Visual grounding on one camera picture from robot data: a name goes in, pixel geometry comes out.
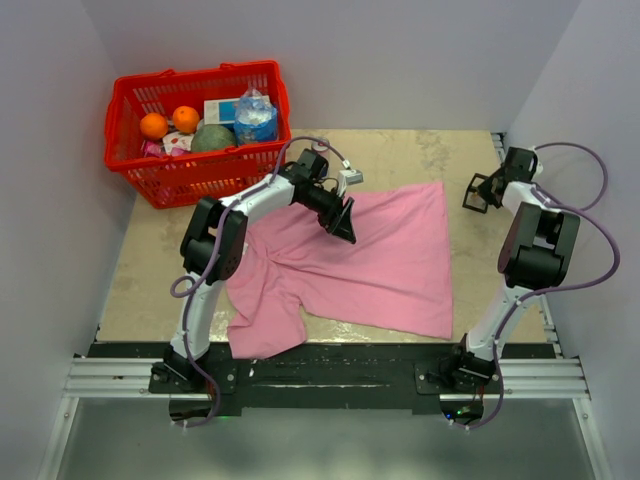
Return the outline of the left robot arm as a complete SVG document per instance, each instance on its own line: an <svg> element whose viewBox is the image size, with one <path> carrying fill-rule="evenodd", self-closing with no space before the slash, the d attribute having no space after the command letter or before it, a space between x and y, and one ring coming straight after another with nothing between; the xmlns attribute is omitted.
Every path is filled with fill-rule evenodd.
<svg viewBox="0 0 640 480"><path fill-rule="evenodd" d="M217 300L240 266L250 225L300 204L317 215L327 233L356 242L351 222L354 200L346 191L361 183L363 174L346 160L342 164L336 186L327 190L328 160L305 149L297 161L277 166L254 186L221 199L198 201L180 245L186 274L170 288L172 296L184 300L182 318L163 359L173 382L183 391L196 392L206 383L207 368L201 361L209 350Z"/></svg>

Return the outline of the pink t-shirt garment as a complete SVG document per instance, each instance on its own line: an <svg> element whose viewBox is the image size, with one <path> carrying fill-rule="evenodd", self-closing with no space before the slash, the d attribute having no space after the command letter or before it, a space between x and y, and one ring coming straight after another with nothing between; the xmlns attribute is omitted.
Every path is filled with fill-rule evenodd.
<svg viewBox="0 0 640 480"><path fill-rule="evenodd" d="M448 339L453 290L444 186L353 196L355 243L326 233L294 204L249 227L226 291L234 357L268 358L304 343L302 312Z"/></svg>

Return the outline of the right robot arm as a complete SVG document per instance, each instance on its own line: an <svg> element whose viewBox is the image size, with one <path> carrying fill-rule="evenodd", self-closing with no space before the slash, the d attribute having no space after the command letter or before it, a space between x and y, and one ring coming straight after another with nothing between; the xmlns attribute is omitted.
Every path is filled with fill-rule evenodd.
<svg viewBox="0 0 640 480"><path fill-rule="evenodd" d="M462 206L485 214L490 207L513 215L497 270L502 283L484 318L462 340L463 357L445 369L448 386L469 392L492 374L504 344L530 300L564 281L580 227L578 215L551 205L533 179L541 169L532 149L510 147L491 175L476 173Z"/></svg>

